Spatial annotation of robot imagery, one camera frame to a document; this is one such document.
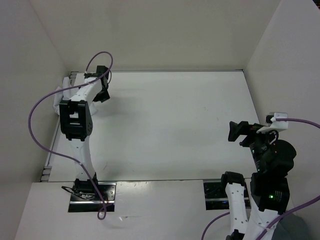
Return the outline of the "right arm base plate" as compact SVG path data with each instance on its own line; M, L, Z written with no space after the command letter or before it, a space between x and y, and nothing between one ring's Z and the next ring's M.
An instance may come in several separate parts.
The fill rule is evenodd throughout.
M219 179L203 180L205 207L210 210L229 210L229 201Z

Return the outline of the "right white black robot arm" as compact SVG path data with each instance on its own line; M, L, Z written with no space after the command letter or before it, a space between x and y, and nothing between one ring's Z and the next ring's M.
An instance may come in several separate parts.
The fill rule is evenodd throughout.
M279 139L287 123L272 120L267 126L247 121L229 123L228 141L244 136L240 146L249 148L256 171L250 178L250 214L246 212L245 179L237 172L221 176L220 193L227 197L230 214L228 240L270 240L290 199L288 172L294 167L295 148Z

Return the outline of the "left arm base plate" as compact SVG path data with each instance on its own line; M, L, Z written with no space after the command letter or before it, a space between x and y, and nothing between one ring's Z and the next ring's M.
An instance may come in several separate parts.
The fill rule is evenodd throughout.
M71 187L64 187L64 189L65 191L70 193L70 200L68 206L69 213L97 213L99 210L103 209L103 201L96 193L76 193L74 189ZM117 183L99 182L98 189L106 204L106 211L114 212Z

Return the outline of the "white skirt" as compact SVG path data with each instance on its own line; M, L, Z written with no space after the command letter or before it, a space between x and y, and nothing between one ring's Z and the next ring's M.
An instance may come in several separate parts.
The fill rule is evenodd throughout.
M64 77L62 81L62 87L58 86L56 90L61 90L71 87L71 80L69 77ZM64 90L63 92L58 92L54 95L54 100L53 100L53 110L54 112L59 116L60 115L60 102L62 100L69 100L73 95L75 95L77 90L75 88L69 89L69 90ZM95 104L92 103L89 106L90 114L93 116L98 112L98 109L96 108Z

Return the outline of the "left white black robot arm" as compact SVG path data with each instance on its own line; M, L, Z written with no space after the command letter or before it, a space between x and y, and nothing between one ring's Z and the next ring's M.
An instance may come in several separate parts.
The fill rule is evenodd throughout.
M63 189L83 200L97 199L100 193L89 144L93 132L92 114L96 109L91 110L90 107L94 106L94 102L103 103L110 99L108 70L106 66L98 65L95 72L85 73L86 86L79 87L70 99L59 103L61 132L69 141L73 158L76 159L74 185Z

